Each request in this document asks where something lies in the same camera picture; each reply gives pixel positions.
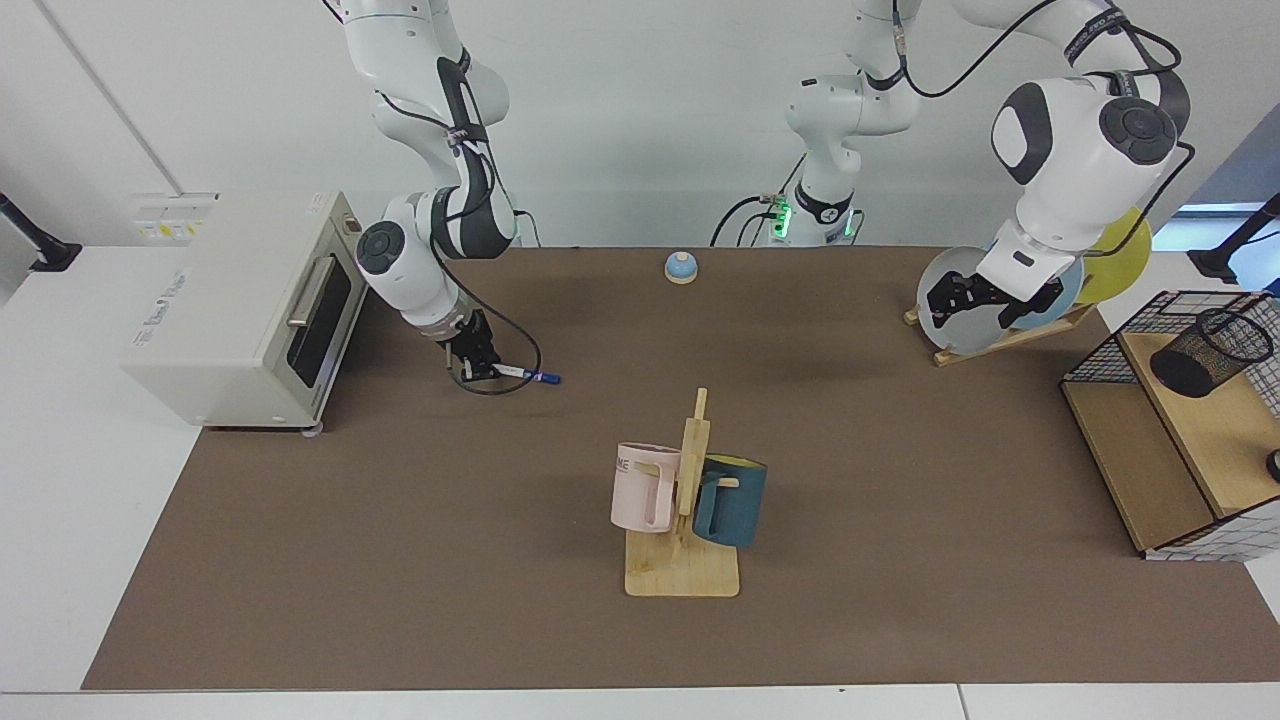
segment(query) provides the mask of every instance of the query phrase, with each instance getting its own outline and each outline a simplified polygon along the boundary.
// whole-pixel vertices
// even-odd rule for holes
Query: oven window
[[[337,260],[337,255],[330,255]],[[308,388],[315,388],[320,379],[320,368],[329,355],[329,346],[333,345],[333,336],[342,323],[342,311],[347,306],[351,296],[351,277],[337,263],[329,282],[324,287],[320,306],[316,309],[315,319],[310,327],[298,328],[293,334],[293,345],[289,346],[289,368],[298,374],[298,378]]]

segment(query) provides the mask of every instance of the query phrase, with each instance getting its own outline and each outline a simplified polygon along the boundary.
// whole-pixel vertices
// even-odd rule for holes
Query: black mesh pen holder
[[[1206,397],[1272,355],[1275,342],[1262,325],[1234,310],[1206,310],[1151,356],[1151,372],[1178,395]]]

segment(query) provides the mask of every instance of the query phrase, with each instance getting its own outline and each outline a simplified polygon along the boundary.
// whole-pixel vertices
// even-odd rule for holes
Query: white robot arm
[[[1021,316],[1052,306],[1064,292],[1059,275],[1165,176],[1190,117],[1185,86],[1140,40],[1155,36],[1110,0],[952,3],[970,22],[1061,47],[1080,77],[1025,83],[996,117],[992,147],[1025,191],[975,269],[956,266],[936,282],[922,281],[933,283],[922,296],[936,342],[960,313],[997,307],[982,316],[998,328],[978,334],[998,338]],[[1176,65],[1176,49],[1161,44]],[[931,268],[928,275],[937,274]],[[987,322],[982,316],[977,327]]]
[[[458,357],[465,379],[497,377],[488,319],[440,255],[492,259],[516,237],[486,129],[507,115],[507,86],[462,46],[448,0],[343,0],[338,14],[351,59],[374,88],[378,128],[426,161],[436,188],[392,200],[360,240],[361,273]]]
[[[851,236],[854,183],[861,154],[849,141],[911,127],[920,97],[901,81],[892,0],[854,0],[845,55],[852,76],[819,76],[800,83],[787,106],[787,124],[805,143],[800,181],[788,191],[773,242],[792,247],[831,245]],[[900,0],[909,28],[920,0]]]

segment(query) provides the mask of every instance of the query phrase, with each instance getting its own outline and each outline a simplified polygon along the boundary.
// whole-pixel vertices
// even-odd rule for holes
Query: teal mug
[[[731,455],[708,455],[703,464],[694,533],[717,544],[749,547],[755,542],[768,468]]]

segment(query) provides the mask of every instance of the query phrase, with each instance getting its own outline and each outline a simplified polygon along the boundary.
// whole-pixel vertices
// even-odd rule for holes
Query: brown tabletop
[[[201,436],[84,688],[1280,680],[1243,566],[1133,551],[1057,387],[1101,320],[937,369],[900,319],[936,252],[465,264],[564,375],[499,400],[371,296],[323,437]],[[678,445],[699,386],[769,465],[742,594],[628,598],[614,445]]]

